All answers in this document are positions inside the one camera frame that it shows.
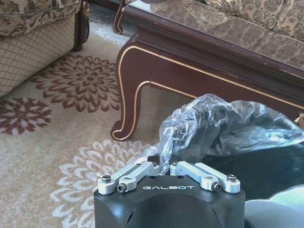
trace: patterned carpet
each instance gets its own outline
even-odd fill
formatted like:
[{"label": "patterned carpet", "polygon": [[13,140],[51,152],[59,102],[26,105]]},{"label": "patterned carpet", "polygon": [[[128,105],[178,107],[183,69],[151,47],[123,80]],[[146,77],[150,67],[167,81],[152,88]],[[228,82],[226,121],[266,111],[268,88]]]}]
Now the patterned carpet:
[{"label": "patterned carpet", "polygon": [[190,100],[144,88],[132,139],[109,134],[120,118],[115,62],[135,32],[90,4],[90,38],[0,99],[0,227],[93,228],[97,178],[158,141],[158,128]]}]

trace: red flower pattern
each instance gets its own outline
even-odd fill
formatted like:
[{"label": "red flower pattern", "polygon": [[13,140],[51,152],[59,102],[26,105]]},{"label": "red flower pattern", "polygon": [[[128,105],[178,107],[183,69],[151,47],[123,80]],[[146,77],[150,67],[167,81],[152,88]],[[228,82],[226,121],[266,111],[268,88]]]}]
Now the red flower pattern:
[{"label": "red flower pattern", "polygon": [[31,98],[0,101],[0,132],[18,135],[51,122],[48,105]]},{"label": "red flower pattern", "polygon": [[82,112],[119,110],[115,64],[100,58],[67,55],[32,79],[43,97]]}]

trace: plastic bag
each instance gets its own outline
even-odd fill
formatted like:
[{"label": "plastic bag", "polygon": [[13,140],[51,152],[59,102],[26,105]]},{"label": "plastic bag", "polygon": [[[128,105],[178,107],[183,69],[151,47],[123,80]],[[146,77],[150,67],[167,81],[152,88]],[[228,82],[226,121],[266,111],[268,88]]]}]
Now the plastic bag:
[{"label": "plastic bag", "polygon": [[160,155],[160,175],[169,160],[200,162],[206,155],[228,156],[304,142],[304,131],[285,115],[248,101],[228,103],[207,94],[176,109],[162,122],[160,142],[144,157]]}]

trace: curved table leg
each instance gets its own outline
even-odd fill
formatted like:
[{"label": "curved table leg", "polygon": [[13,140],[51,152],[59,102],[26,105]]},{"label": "curved table leg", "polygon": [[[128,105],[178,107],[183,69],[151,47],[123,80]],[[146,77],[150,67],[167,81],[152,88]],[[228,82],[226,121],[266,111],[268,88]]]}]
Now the curved table leg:
[{"label": "curved table leg", "polygon": [[122,32],[123,32],[123,28],[121,27],[120,23],[123,18],[122,10],[123,10],[124,6],[126,6],[125,0],[120,0],[118,10],[116,12],[114,22],[113,22],[113,31],[119,35],[122,34]]},{"label": "curved table leg", "polygon": [[157,59],[158,55],[143,52],[137,46],[127,45],[121,50],[116,63],[122,104],[121,120],[116,122],[111,130],[114,139],[126,140],[133,134],[140,114],[141,89],[150,84]]}]

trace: metal bracket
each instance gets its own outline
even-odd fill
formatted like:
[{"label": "metal bracket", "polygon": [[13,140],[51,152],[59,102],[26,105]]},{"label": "metal bracket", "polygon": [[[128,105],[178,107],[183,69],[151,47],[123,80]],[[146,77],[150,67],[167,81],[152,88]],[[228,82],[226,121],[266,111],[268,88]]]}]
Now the metal bracket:
[{"label": "metal bracket", "polygon": [[102,195],[112,194],[118,185],[119,179],[122,176],[132,172],[137,167],[138,165],[131,163],[121,168],[112,176],[109,175],[103,176],[102,179],[98,181],[98,192]]},{"label": "metal bracket", "polygon": [[155,176],[159,174],[159,165],[154,162],[146,161],[131,173],[122,176],[117,185],[117,191],[120,193],[136,189],[137,183],[145,176]]},{"label": "metal bracket", "polygon": [[170,173],[172,175],[187,175],[198,182],[201,188],[209,191],[220,191],[221,184],[215,175],[206,173],[197,167],[180,161],[170,165]]},{"label": "metal bracket", "polygon": [[235,175],[225,175],[203,163],[196,163],[194,166],[208,174],[216,176],[225,192],[235,194],[241,191],[241,183]]}]

